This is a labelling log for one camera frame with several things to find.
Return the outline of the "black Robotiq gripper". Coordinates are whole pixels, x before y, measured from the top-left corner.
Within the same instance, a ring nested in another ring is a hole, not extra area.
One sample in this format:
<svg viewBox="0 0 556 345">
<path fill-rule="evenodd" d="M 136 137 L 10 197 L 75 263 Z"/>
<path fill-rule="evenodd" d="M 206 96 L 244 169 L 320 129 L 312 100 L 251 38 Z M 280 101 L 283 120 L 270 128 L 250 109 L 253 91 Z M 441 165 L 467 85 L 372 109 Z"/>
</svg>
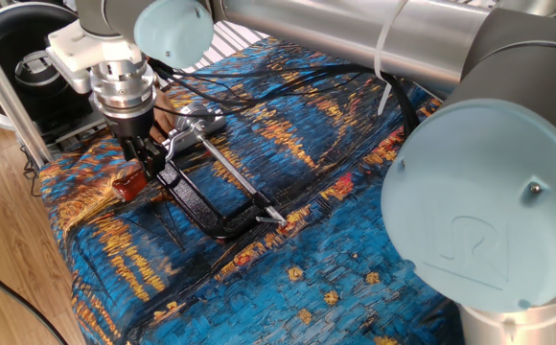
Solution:
<svg viewBox="0 0 556 345">
<path fill-rule="evenodd" d="M 110 131 L 122 139 L 125 159 L 140 162 L 147 180 L 154 180 L 165 169 L 167 152 L 162 145 L 149 138 L 154 124 L 153 105 L 119 108 L 103 104 L 102 113 Z"/>
</svg>

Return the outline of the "bare human hand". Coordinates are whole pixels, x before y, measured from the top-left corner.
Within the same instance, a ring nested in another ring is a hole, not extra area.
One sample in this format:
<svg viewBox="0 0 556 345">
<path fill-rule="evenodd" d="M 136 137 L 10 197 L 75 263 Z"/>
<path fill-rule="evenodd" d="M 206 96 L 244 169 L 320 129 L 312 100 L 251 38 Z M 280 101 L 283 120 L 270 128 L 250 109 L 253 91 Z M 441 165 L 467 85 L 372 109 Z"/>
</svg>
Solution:
<svg viewBox="0 0 556 345">
<path fill-rule="evenodd" d="M 174 129 L 174 115 L 171 114 L 171 111 L 174 111 L 171 100 L 165 93 L 158 90 L 153 109 L 154 123 L 150 131 L 151 138 L 157 143 L 164 142 Z"/>
</svg>

